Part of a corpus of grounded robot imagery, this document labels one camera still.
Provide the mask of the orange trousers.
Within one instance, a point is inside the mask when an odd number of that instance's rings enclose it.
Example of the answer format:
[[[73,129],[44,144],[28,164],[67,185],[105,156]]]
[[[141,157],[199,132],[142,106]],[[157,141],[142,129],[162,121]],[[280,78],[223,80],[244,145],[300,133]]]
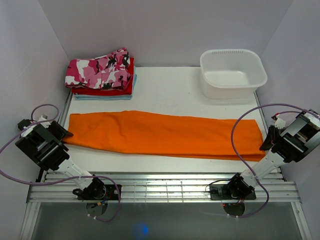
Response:
[[[67,144],[130,155],[258,162],[263,136],[253,119],[214,119],[136,110],[72,113]]]

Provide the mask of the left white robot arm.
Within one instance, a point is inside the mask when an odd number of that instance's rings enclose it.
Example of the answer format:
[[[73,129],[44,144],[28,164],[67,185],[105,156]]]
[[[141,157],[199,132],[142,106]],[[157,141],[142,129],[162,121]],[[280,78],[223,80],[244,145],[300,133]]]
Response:
[[[42,170],[52,170],[73,180],[78,188],[72,193],[78,200],[102,200],[107,195],[105,184],[94,178],[91,173],[78,167],[64,145],[64,137],[73,134],[64,129],[55,120],[31,125],[32,120],[23,119],[17,124],[19,130],[24,130],[15,145],[27,155]]]

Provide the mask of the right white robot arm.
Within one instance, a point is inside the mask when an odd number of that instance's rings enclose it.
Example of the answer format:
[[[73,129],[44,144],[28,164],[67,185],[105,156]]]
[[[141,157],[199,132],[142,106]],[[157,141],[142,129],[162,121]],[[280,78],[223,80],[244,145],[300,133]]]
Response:
[[[275,123],[260,146],[267,151],[254,166],[236,173],[221,189],[229,199],[244,200],[270,172],[291,162],[299,162],[320,144],[320,115],[313,110],[300,112],[287,127]]]

